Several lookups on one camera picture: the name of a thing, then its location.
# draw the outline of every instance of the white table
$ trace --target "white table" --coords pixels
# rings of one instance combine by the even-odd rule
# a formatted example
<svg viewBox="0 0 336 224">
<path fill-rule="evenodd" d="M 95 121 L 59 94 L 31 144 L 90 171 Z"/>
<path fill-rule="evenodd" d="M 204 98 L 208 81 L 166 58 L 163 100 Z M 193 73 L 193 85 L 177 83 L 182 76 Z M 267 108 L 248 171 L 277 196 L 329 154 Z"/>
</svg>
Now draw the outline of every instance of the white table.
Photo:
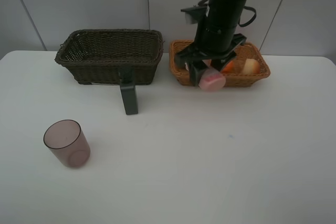
<svg viewBox="0 0 336 224">
<path fill-rule="evenodd" d="M 55 52 L 0 61 L 0 223 L 336 223 L 336 67 L 266 56 L 271 76 L 217 93 L 182 87 L 164 55 L 140 114 L 119 86 L 81 86 Z M 43 144 L 78 121 L 91 146 L 69 169 Z"/>
</svg>

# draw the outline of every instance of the pink plastic cup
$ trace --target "pink plastic cup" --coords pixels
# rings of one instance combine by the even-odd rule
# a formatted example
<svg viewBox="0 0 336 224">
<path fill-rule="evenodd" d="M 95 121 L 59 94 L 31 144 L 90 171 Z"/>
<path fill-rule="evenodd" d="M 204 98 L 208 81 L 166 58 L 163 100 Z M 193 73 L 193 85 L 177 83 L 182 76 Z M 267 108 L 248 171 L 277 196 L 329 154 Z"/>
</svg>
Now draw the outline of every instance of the pink plastic cup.
<svg viewBox="0 0 336 224">
<path fill-rule="evenodd" d="M 43 142 L 68 167 L 80 167 L 90 157 L 90 146 L 80 125 L 73 120 L 54 123 L 44 134 Z"/>
</svg>

